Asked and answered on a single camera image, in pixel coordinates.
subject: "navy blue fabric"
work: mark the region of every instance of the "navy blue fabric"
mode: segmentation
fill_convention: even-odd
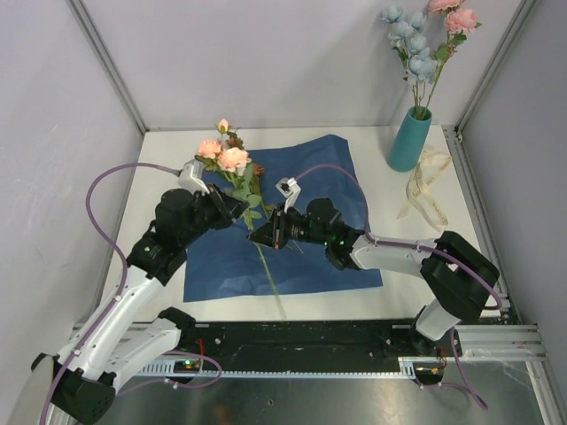
[[[278,204],[284,197],[276,183],[283,177],[293,177],[311,166],[334,164],[354,174],[348,143],[335,135],[326,135],[298,146],[250,151],[252,160],[265,167],[261,191],[267,205]],[[208,174],[206,182],[229,187],[219,175]],[[318,197],[329,197],[343,213],[343,220],[354,228],[364,227],[364,204],[358,188],[336,170],[318,169],[300,182],[301,194],[296,208],[304,213],[307,204]],[[265,219],[255,220],[257,228]],[[271,295],[256,246],[248,242],[243,220],[230,228],[210,230],[187,250],[187,266],[183,301],[237,297],[241,295]],[[280,294],[305,294],[331,290],[352,290],[382,286],[377,270],[344,270],[333,267],[325,258],[324,247],[300,243],[301,253],[293,248],[274,251],[263,247],[264,256]]]

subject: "white table surface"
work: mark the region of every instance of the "white table surface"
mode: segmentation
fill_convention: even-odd
[[[349,143],[356,176],[369,202],[372,233],[411,239],[439,236],[415,210],[404,220],[396,220],[406,200],[409,173],[397,173],[385,162],[396,127],[314,127],[240,130],[247,149],[280,148],[308,142],[323,135],[338,135]],[[210,131],[150,132],[146,134],[140,162],[181,168],[198,145],[216,137]],[[426,144],[449,153],[441,126],[432,126]],[[154,218],[160,196],[175,188],[176,179],[148,168],[136,169],[118,235],[118,245],[128,255]],[[433,187],[433,195],[449,218],[448,230],[459,232],[474,246],[478,240],[470,220],[456,172],[450,166]],[[384,286],[317,294],[281,296],[288,320],[347,320],[413,318],[433,300],[424,280],[383,270]],[[105,283],[104,296],[120,279],[120,261],[114,254]],[[278,321],[281,314],[273,296],[243,296],[191,303],[183,302],[185,267],[174,274],[162,294],[136,316],[138,322],[153,321],[159,312],[175,306],[198,321]],[[484,316],[498,312],[485,311]]]

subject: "white wall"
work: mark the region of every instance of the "white wall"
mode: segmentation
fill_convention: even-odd
[[[377,20],[390,3],[427,0],[85,1],[152,129],[400,123],[411,95]],[[458,120],[519,3],[467,0],[484,25],[446,66],[435,122]]]
[[[567,3],[540,2],[465,142],[512,290],[538,322],[567,398]]]
[[[32,360],[88,310],[107,247],[84,196],[141,136],[63,0],[0,3],[0,423]],[[95,196],[116,225],[128,174]]]

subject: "teal vase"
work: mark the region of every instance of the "teal vase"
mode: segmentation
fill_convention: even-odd
[[[431,126],[429,109],[425,113],[425,120],[416,120],[415,115],[415,107],[409,108],[386,159],[392,169],[402,173],[416,167]]]

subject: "white ribbon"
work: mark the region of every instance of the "white ribbon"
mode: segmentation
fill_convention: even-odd
[[[431,146],[423,148],[417,166],[409,177],[406,186],[408,200],[401,207],[398,220],[405,219],[414,206],[435,230],[438,232],[445,230],[449,220],[431,194],[431,186],[447,170],[452,161],[450,155],[435,152]]]

